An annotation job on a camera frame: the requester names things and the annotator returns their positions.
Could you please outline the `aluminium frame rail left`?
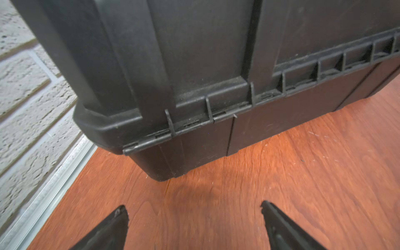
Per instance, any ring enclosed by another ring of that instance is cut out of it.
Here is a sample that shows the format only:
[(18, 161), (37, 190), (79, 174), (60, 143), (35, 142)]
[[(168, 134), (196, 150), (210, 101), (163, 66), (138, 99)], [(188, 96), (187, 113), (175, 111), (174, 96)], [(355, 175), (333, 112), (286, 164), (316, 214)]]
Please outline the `aluminium frame rail left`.
[(88, 163), (97, 146), (84, 136), (1, 239), (2, 250), (26, 250)]

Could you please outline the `black plastic toolbox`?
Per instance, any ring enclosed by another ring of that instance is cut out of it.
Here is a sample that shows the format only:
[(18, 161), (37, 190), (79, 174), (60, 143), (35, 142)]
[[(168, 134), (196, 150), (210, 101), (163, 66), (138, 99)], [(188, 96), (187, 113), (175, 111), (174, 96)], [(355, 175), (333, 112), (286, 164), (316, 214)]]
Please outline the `black plastic toolbox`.
[(166, 181), (368, 98), (399, 1), (13, 1), (98, 147)]

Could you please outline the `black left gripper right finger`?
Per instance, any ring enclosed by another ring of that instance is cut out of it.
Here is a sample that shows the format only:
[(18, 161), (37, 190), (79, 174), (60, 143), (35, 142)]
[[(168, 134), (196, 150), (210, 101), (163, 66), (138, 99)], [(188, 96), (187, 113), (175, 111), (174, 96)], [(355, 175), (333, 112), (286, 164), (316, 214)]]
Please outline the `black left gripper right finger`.
[(261, 204), (272, 250), (324, 250), (318, 241), (269, 201)]

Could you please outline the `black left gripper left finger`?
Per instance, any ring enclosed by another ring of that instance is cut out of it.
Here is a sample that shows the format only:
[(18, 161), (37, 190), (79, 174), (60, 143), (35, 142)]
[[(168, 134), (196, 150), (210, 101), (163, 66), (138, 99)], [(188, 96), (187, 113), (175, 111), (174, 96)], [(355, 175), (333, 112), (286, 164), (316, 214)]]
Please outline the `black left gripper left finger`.
[(70, 249), (123, 250), (128, 223), (128, 212), (124, 205), (120, 205)]

